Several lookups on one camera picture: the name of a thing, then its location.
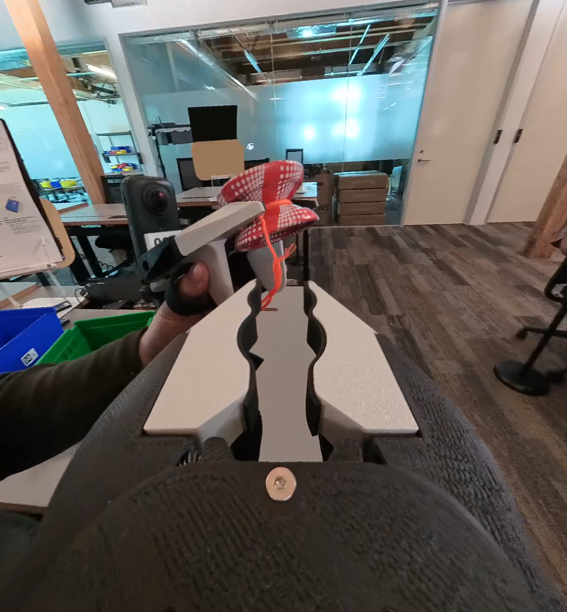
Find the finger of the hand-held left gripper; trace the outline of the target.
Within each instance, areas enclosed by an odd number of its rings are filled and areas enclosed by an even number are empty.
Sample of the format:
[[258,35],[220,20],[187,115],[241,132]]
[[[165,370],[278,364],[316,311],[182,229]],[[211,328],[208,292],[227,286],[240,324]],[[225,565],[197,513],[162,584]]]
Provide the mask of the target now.
[[[283,256],[284,241],[277,241],[272,243],[275,255],[277,257]],[[275,287],[275,276],[273,272],[273,264],[276,264],[275,257],[268,246],[252,249],[247,252],[247,259],[253,270],[256,278],[262,283],[263,291],[271,291]],[[281,292],[287,285],[287,263],[286,261],[279,262],[279,269],[281,272],[280,286],[277,293]]]
[[180,253],[193,253],[206,244],[236,235],[265,212],[259,201],[233,202],[183,229],[176,237]]

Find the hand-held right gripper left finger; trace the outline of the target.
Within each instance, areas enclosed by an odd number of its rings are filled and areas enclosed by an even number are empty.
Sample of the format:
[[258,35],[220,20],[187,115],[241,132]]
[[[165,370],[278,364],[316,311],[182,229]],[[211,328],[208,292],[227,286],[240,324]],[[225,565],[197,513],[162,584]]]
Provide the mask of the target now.
[[261,285],[248,282],[187,333],[145,422],[148,435],[233,443],[254,432],[259,409],[255,364]]

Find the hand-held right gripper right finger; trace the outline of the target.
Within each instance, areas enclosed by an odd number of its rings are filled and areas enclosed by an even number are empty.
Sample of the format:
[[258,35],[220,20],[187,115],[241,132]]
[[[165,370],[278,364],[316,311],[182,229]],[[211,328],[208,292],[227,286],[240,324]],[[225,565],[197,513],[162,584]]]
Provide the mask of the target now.
[[331,446],[346,439],[414,436],[416,419],[371,326],[314,281],[305,284],[310,433]]

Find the red white yo-yo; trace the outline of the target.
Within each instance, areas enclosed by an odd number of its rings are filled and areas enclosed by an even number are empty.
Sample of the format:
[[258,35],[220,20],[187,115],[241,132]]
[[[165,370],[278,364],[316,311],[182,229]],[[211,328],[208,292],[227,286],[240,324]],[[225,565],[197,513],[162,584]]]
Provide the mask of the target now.
[[267,246],[265,233],[274,245],[313,226],[318,214],[292,202],[303,182],[303,165],[290,160],[269,162],[250,168],[228,180],[217,196],[226,206],[243,201],[264,204],[264,214],[254,219],[236,237],[235,250],[242,253]]

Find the green plastic bin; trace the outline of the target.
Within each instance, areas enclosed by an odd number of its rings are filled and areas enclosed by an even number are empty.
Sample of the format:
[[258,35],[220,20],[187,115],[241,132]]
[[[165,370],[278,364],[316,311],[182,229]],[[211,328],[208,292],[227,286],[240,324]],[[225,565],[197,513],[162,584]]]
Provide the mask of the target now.
[[129,333],[149,326],[155,311],[135,311],[110,317],[82,319],[64,331],[35,365],[73,361]]

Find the person's left forearm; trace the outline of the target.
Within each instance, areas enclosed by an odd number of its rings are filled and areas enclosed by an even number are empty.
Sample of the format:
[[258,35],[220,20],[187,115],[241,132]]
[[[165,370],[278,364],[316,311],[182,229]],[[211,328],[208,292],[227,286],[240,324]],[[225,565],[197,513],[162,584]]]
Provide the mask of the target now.
[[146,328],[72,361],[0,375],[0,481],[80,442],[142,371]]

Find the long wooden desk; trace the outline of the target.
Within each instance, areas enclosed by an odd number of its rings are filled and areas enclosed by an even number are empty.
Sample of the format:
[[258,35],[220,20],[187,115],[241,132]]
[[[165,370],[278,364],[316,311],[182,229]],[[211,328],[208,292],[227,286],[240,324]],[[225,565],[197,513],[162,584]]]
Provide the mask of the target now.
[[[189,220],[196,209],[207,214],[217,207],[220,187],[196,187],[176,195],[181,218]],[[305,181],[293,197],[293,201],[318,206],[316,182]],[[128,225],[123,203],[95,204],[60,214],[64,226],[124,226]]]

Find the person's left hand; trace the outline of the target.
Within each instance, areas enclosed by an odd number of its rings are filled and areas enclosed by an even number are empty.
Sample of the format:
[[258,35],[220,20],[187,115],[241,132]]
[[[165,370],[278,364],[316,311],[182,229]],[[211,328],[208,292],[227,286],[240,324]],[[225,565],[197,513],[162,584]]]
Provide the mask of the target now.
[[142,334],[138,355],[142,367],[152,362],[179,334],[187,332],[205,317],[210,271],[203,262],[192,264],[176,283],[175,305],[183,305],[186,310],[178,313],[164,302],[157,310],[147,331]]

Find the tan chair back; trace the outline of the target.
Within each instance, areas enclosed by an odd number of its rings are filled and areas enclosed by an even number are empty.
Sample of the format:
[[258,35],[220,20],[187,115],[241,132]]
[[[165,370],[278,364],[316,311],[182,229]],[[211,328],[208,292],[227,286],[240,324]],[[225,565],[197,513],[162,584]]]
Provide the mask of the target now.
[[196,177],[202,181],[244,172],[244,147],[238,140],[193,142],[191,152]]

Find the shelf with coloured bins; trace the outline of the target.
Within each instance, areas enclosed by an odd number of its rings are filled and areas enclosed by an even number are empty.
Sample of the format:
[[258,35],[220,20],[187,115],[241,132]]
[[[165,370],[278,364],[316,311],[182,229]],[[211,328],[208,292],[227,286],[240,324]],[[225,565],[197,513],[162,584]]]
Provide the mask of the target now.
[[143,173],[142,155],[130,130],[97,132],[97,149],[102,158],[105,176]]

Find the instruction sheet board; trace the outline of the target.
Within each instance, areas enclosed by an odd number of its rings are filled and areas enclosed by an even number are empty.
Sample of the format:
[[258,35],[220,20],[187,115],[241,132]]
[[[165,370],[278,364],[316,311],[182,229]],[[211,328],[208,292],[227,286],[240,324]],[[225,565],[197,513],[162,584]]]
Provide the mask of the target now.
[[50,271],[63,262],[62,247],[0,119],[0,280]]

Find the black stool chair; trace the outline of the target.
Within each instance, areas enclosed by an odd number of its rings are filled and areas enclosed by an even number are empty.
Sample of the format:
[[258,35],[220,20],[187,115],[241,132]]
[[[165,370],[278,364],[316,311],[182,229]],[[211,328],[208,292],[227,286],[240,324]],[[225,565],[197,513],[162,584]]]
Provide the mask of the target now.
[[530,356],[525,362],[504,361],[494,365],[496,378],[505,386],[520,394],[544,396],[549,393],[552,382],[559,383],[567,375],[567,366],[560,370],[548,371],[545,374],[535,369],[535,362],[551,339],[567,340],[567,331],[559,326],[567,316],[567,256],[548,280],[544,295],[547,300],[558,304],[558,310],[547,328],[541,329],[532,325],[523,326],[516,338],[524,340],[528,334],[540,336]]

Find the blue plastic bin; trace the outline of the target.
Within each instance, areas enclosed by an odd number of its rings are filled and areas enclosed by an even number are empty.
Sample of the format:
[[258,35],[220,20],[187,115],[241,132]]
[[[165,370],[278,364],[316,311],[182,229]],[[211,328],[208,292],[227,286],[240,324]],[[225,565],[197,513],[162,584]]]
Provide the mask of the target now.
[[0,310],[0,374],[35,365],[62,333],[54,307]]

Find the white door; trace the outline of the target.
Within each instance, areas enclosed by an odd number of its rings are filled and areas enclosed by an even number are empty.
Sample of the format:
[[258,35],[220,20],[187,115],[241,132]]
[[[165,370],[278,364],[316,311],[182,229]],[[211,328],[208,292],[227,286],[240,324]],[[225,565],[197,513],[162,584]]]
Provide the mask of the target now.
[[542,62],[488,222],[533,222],[567,154],[567,1]]
[[464,221],[531,5],[448,3],[430,63],[403,225]]

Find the wooden post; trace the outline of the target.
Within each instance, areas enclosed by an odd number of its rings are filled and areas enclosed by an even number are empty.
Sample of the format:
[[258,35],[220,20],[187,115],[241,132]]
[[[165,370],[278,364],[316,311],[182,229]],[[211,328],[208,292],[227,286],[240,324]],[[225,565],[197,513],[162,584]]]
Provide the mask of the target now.
[[523,250],[527,258],[548,258],[561,227],[567,221],[567,154]]
[[38,1],[5,1],[94,205],[105,203],[102,165]]

